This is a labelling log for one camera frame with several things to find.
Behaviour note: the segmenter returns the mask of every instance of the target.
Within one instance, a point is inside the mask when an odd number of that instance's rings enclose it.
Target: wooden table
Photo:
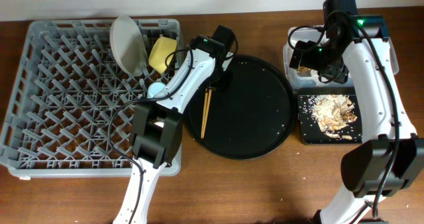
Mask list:
[[[424,134],[424,7],[361,9],[382,14],[396,48],[397,85],[407,114]],[[322,11],[170,16],[186,42],[233,28],[240,54],[283,69],[288,29],[323,23]],[[0,23],[0,117],[4,117],[29,22]],[[342,185],[341,158],[355,146],[305,146],[299,129],[277,150],[256,160],[221,158],[197,144],[184,129],[181,172],[158,181],[149,223],[276,223],[312,217]],[[128,178],[33,179],[21,181],[0,168],[0,223],[110,223],[118,214]],[[424,174],[408,190],[380,204],[391,223],[424,220]]]

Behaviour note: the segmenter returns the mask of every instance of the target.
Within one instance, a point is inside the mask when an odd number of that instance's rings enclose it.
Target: clear plastic bin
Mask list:
[[[319,38],[320,32],[312,28],[301,28],[293,33],[291,36],[291,43],[296,44],[299,40],[307,42],[308,40],[317,41]],[[327,40],[327,37],[324,35],[322,42],[324,43]],[[393,48],[392,40],[389,39],[390,43],[390,58],[392,61],[392,70],[394,74],[399,72],[398,59],[396,58],[396,53]],[[348,77],[348,81],[345,84],[338,84],[337,82],[330,82],[329,84],[324,84],[318,80],[318,75],[312,73],[311,76],[300,76],[297,71],[293,68],[289,68],[291,56],[293,54],[293,49],[286,44],[283,48],[283,57],[284,57],[284,73],[289,80],[293,90],[298,90],[303,87],[353,87],[352,78]]]

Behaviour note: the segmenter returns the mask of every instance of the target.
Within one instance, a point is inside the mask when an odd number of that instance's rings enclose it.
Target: chopsticks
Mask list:
[[[212,96],[212,89],[206,88],[205,91],[205,103],[203,104],[203,118],[201,120],[201,134],[200,138],[205,138],[205,131],[206,131],[206,122],[207,122],[207,116],[209,114],[209,105],[211,104],[211,96]]]

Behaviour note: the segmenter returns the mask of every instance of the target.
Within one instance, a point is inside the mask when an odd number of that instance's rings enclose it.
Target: black plate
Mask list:
[[[215,154],[249,159],[268,154],[291,133],[297,113],[292,87],[271,64],[237,55],[227,71],[230,82],[213,91],[205,138],[200,139],[205,84],[186,109],[193,136]]]
[[[354,103],[352,111],[358,119],[336,133],[340,136],[350,135],[352,140],[330,138],[319,130],[318,124],[311,118],[311,112],[308,112],[308,99],[312,95],[349,95],[349,99]],[[300,135],[304,144],[362,144],[362,121],[353,87],[302,88],[297,91],[297,103],[299,104]]]

